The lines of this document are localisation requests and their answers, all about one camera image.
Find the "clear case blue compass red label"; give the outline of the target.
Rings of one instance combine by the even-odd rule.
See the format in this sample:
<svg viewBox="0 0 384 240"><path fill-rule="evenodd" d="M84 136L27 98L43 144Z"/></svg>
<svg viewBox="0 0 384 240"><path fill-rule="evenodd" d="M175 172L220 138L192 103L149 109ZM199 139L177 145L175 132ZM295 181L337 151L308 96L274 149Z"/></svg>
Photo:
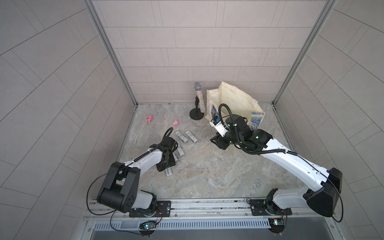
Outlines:
<svg viewBox="0 0 384 240"><path fill-rule="evenodd" d="M171 167L168 167L165 169L165 172L166 172L166 176L167 177L170 177L173 175L173 172L172 172L172 168Z"/></svg>

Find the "canvas bag starry night print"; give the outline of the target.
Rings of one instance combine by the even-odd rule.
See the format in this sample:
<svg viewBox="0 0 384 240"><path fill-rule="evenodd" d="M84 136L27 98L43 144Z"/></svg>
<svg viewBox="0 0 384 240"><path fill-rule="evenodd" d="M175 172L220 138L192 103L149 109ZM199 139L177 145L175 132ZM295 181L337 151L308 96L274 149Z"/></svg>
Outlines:
<svg viewBox="0 0 384 240"><path fill-rule="evenodd" d="M218 115L220 104L226 104L233 115L239 115L247 119L247 125L251 130L259 128L265 112L258 102L236 86L222 82L217 89L207 91L207 115L206 120L210 121Z"/></svg>

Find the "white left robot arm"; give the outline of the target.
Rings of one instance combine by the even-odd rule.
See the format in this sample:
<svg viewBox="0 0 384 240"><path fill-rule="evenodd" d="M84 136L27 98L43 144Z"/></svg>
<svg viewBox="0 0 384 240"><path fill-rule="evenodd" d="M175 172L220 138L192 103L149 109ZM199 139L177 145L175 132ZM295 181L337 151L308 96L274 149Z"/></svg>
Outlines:
<svg viewBox="0 0 384 240"><path fill-rule="evenodd" d="M157 203L154 193L139 190L140 177L153 166L159 172L176 165L174 152L178 143L170 137L174 128L169 128L159 144L153 144L143 154L125 163L114 162L104 177L97 195L97 203L113 211L130 213L132 217L152 217L167 209Z"/></svg>

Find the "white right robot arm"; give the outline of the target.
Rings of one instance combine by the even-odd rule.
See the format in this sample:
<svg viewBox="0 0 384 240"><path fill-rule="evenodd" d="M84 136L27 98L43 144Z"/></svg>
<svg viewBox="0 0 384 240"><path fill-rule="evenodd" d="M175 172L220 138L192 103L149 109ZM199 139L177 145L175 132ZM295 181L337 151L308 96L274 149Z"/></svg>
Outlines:
<svg viewBox="0 0 384 240"><path fill-rule="evenodd" d="M340 200L343 174L336 168L327 170L291 151L271 134L261 129L252 131L242 117L233 123L212 119L210 125L217 131L211 142L222 150L229 145L240 148L249 155L263 156L280 165L300 179L305 187L272 189L264 201L264 208L271 215L280 215L290 208L310 208L323 217L332 217Z"/></svg>

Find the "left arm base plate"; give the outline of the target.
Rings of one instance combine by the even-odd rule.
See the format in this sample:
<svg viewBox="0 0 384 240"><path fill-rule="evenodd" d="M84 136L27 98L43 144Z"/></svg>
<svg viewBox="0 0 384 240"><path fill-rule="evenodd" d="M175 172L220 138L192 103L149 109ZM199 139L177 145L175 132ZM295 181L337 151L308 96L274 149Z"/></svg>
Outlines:
<svg viewBox="0 0 384 240"><path fill-rule="evenodd" d="M157 201L156 205L151 204L149 209L132 209L130 218L154 218L169 217L171 215L171 201Z"/></svg>

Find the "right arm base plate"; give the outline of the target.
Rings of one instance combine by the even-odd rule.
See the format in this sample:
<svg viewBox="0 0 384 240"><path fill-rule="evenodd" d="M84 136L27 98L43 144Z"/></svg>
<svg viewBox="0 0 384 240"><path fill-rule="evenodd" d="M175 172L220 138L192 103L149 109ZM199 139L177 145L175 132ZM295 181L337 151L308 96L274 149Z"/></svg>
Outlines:
<svg viewBox="0 0 384 240"><path fill-rule="evenodd" d="M292 210L290 208L281 209L273 201L270 200L247 198L246 202L250 205L253 216L292 215Z"/></svg>

